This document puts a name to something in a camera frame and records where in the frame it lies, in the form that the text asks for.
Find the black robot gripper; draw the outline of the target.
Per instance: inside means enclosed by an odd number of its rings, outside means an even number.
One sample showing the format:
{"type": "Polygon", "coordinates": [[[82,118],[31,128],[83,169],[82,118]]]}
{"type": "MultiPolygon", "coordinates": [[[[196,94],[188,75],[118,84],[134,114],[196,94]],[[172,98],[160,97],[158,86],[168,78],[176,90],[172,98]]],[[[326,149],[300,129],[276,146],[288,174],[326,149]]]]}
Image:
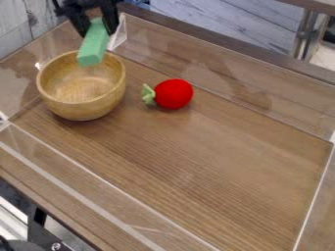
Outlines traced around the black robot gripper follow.
{"type": "MultiPolygon", "coordinates": [[[[94,8],[100,8],[107,33],[114,35],[119,26],[118,9],[115,8],[116,3],[118,0],[54,0],[55,14],[64,16],[67,9],[87,11],[94,8]]],[[[86,36],[91,26],[91,19],[87,14],[84,12],[74,12],[70,15],[70,21],[79,34],[86,36]]]]}

